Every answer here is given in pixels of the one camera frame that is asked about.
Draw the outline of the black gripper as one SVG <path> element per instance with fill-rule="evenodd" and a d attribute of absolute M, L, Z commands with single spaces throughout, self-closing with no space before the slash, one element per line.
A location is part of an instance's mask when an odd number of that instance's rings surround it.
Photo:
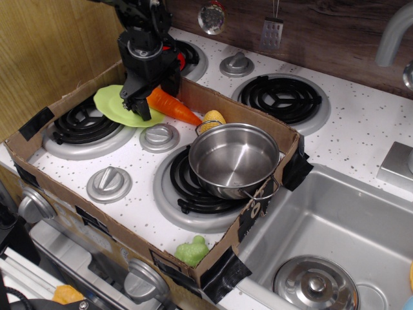
<path fill-rule="evenodd" d="M 181 71 L 177 60 L 176 42 L 167 37 L 167 42 L 156 41 L 151 51 L 132 47 L 133 37 L 123 32 L 117 44 L 123 66 L 126 69 L 126 80 L 120 96 L 124 107 L 139 115 L 143 121 L 152 119 L 148 97 L 156 87 L 176 97 L 181 85 Z M 172 47 L 172 51 L 163 51 L 163 47 Z"/>

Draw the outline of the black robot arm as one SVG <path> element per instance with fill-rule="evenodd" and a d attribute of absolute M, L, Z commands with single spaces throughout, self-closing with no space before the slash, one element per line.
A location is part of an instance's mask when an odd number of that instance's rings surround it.
<path fill-rule="evenodd" d="M 120 91 L 125 109 L 151 119 L 146 98 L 158 86 L 176 95 L 181 79 L 181 62 L 176 41 L 170 36 L 172 14 L 162 1 L 101 1 L 111 6 L 124 31 L 117 45 L 126 69 Z"/>

